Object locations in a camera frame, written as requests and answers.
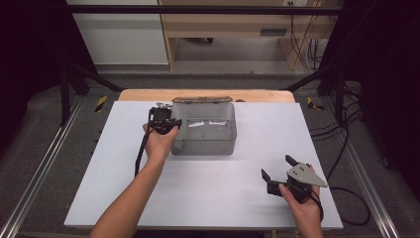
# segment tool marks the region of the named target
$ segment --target hand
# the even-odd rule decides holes
[[[297,202],[287,187],[281,184],[279,188],[281,194],[291,208],[297,229],[299,230],[302,237],[323,237],[321,229],[320,209],[318,205],[312,199],[308,199],[305,203],[300,204]],[[319,197],[319,186],[313,185],[312,189],[313,192],[315,192]]]
[[[143,129],[146,133],[148,124],[143,125]],[[177,126],[174,126],[166,135],[161,135],[156,131],[152,131],[145,147],[146,154],[148,154],[148,162],[164,162],[177,134]]]

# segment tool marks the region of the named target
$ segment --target forearm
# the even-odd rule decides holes
[[[163,160],[147,162],[130,185],[104,212],[89,237],[132,237],[162,168]]]

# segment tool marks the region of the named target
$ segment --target horizontal black bar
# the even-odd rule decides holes
[[[155,6],[155,5],[50,5],[49,11],[88,14],[232,14],[232,15],[318,15],[355,14],[341,7],[256,7],[256,6]]]

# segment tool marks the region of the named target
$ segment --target black metal frame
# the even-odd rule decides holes
[[[231,15],[318,15],[318,16],[355,16],[361,12],[357,8],[314,8],[314,7],[257,7],[257,6],[151,6],[151,5],[65,5],[55,4],[48,5],[43,0],[34,1],[28,4],[29,10],[33,14],[33,18],[39,19],[38,24],[34,24],[37,28],[43,28],[42,32],[47,43],[50,44],[52,55],[57,64],[62,68],[60,76],[61,83],[61,102],[62,102],[62,121],[61,125],[65,123],[69,115],[69,99],[68,99],[68,83],[70,82],[75,88],[76,93],[86,94],[89,91],[87,84],[74,76],[74,74],[81,74],[83,76],[92,78],[104,86],[114,90],[121,91],[121,88],[113,83],[107,81],[98,75],[97,72],[88,70],[79,62],[72,61],[70,54],[67,53],[54,33],[49,32],[45,25],[45,14],[47,13],[67,13],[67,14],[231,14]],[[318,78],[332,78],[331,73],[336,71],[337,64],[324,65],[320,70],[308,75],[299,82],[284,88],[286,90],[294,91],[308,82]],[[341,120],[341,110],[337,108],[336,115],[338,115],[339,122]]]

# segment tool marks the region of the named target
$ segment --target white panel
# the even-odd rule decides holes
[[[68,4],[156,5],[156,0],[67,0]],[[167,64],[158,14],[73,14],[95,64]]]
[[[153,102],[115,102],[64,225],[90,228],[134,177]],[[158,229],[295,227],[283,198],[266,193],[261,169],[286,180],[284,156],[313,165],[325,179],[299,104],[235,103],[238,137],[231,156],[169,155],[139,222]],[[141,167],[147,160],[143,155]],[[331,191],[321,188],[324,229],[342,228]]]

